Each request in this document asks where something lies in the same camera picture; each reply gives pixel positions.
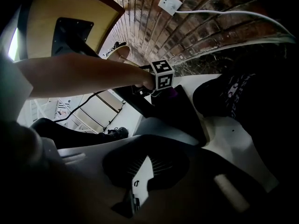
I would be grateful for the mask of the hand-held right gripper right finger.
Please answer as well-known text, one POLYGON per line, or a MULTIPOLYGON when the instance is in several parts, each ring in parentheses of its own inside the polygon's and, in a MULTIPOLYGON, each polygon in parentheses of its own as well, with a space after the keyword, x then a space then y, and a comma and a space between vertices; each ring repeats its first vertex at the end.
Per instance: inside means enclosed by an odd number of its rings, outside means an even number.
POLYGON ((159 175, 140 209, 144 224, 250 224, 268 213, 270 195, 250 175, 218 154, 169 138, 143 135, 141 148, 174 158, 179 179, 159 175))

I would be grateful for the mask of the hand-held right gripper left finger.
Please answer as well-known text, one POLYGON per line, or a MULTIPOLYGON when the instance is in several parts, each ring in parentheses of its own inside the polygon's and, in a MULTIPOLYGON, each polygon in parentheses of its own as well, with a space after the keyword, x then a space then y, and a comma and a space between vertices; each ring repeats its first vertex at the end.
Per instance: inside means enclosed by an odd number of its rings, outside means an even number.
POLYGON ((114 186, 103 171, 102 160, 111 151, 137 137, 86 147, 59 149, 65 164, 74 224, 145 224, 142 216, 126 218, 111 208, 119 203, 125 189, 114 186))

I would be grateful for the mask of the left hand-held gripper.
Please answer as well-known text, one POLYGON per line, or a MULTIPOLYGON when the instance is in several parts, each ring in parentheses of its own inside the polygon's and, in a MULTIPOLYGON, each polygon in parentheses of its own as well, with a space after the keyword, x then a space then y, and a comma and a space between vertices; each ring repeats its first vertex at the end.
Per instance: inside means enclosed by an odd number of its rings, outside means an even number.
POLYGON ((151 95, 153 97, 158 96, 163 90, 171 88, 175 71, 168 64, 166 60, 155 61, 150 65, 140 66, 140 69, 149 70, 155 78, 155 87, 153 90, 148 90, 143 87, 132 86, 132 93, 140 97, 146 97, 151 95))

